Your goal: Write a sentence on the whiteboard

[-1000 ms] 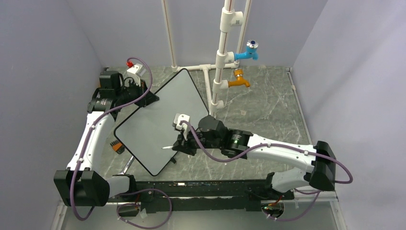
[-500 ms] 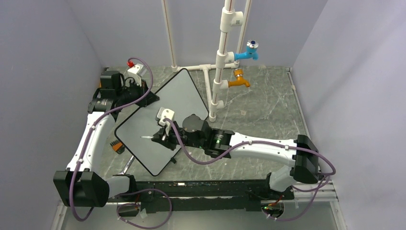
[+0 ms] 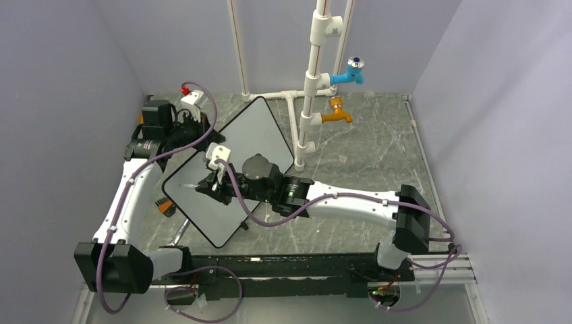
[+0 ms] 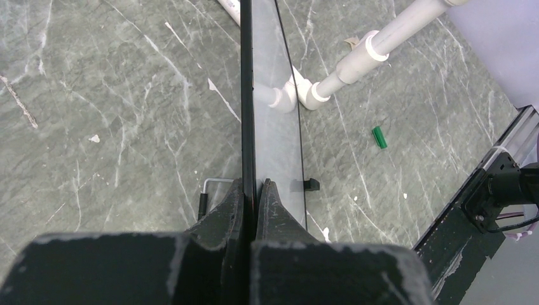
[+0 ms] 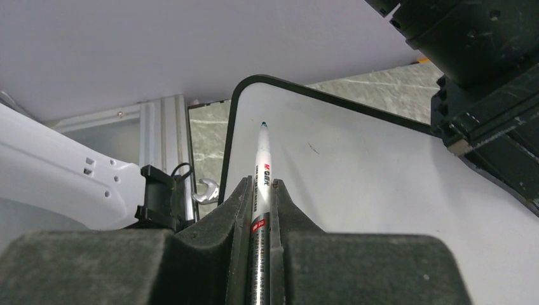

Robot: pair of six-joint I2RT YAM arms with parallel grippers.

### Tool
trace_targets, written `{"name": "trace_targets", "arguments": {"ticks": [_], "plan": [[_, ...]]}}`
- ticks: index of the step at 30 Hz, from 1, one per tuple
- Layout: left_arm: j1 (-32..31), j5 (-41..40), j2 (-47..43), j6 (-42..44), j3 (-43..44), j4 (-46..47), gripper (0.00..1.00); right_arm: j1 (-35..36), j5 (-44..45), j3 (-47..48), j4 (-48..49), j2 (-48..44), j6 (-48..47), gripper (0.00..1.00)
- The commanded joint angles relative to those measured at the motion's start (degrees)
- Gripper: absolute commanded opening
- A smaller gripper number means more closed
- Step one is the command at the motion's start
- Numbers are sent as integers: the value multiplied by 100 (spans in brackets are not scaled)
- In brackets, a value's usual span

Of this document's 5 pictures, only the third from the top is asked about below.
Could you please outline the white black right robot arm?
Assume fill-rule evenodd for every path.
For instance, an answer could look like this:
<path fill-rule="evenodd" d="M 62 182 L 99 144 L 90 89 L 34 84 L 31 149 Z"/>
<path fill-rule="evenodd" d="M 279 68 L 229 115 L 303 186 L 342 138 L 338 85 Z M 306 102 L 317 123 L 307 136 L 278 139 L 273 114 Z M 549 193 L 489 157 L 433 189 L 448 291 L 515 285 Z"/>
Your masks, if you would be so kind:
<path fill-rule="evenodd" d="M 209 164 L 211 173 L 195 190 L 224 205 L 233 198 L 242 207 L 248 200 L 268 203 L 283 223 L 296 217 L 344 217 L 390 229 L 391 236 L 378 245 L 371 264 L 380 280 L 396 274 L 409 255 L 429 250 L 432 211 L 413 186 L 387 192 L 335 187 L 285 175 L 260 154 L 246 159 L 241 172 L 222 158 L 213 158 Z"/>

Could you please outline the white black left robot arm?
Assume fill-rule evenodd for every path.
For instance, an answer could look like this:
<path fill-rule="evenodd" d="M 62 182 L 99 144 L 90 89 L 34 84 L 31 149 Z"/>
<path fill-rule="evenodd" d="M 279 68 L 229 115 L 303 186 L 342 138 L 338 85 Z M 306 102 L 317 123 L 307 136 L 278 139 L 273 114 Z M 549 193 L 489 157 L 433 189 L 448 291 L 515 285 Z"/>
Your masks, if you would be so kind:
<path fill-rule="evenodd" d="M 153 280 L 168 275 L 183 284 L 194 274 L 188 248 L 162 246 L 149 254 L 138 249 L 146 206 L 171 155 L 186 148 L 205 151 L 225 137 L 213 130 L 203 103 L 182 98 L 182 108 L 149 100 L 125 148 L 123 173 L 112 205 L 91 241 L 76 246 L 74 259 L 92 292 L 145 293 Z"/>

